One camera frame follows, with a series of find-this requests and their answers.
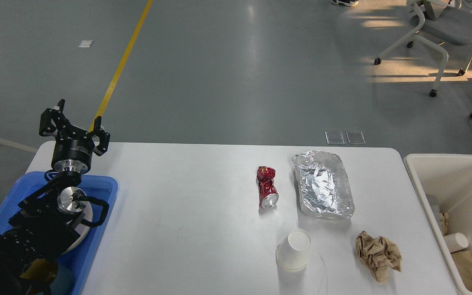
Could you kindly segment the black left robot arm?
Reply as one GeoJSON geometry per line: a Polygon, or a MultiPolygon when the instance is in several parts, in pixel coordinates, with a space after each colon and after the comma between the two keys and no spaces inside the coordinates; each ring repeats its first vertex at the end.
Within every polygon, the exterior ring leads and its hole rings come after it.
{"type": "Polygon", "coordinates": [[[41,115],[40,136],[55,138],[51,169],[46,184],[25,197],[19,211],[8,220],[11,229],[0,234],[0,295],[26,295],[50,287],[39,280],[25,279],[37,259],[53,262],[77,241],[79,224],[94,228],[106,221],[107,201],[86,194],[78,186],[91,169],[92,155],[106,153],[110,134],[96,116],[91,131],[74,126],[64,116],[64,99],[41,115]]]}

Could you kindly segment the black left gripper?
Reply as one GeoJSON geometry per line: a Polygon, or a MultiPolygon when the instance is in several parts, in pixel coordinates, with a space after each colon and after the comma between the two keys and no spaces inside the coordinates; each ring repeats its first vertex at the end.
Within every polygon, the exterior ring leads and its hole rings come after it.
{"type": "Polygon", "coordinates": [[[88,132],[88,138],[73,139],[73,126],[64,116],[64,104],[61,99],[54,108],[47,108],[41,114],[39,136],[52,136],[55,138],[54,153],[51,168],[56,172],[70,170],[80,174],[86,174],[91,169],[92,154],[102,156],[108,151],[110,133],[101,127],[102,117],[94,119],[92,130],[88,132]],[[95,145],[93,138],[99,139],[95,145]]]}

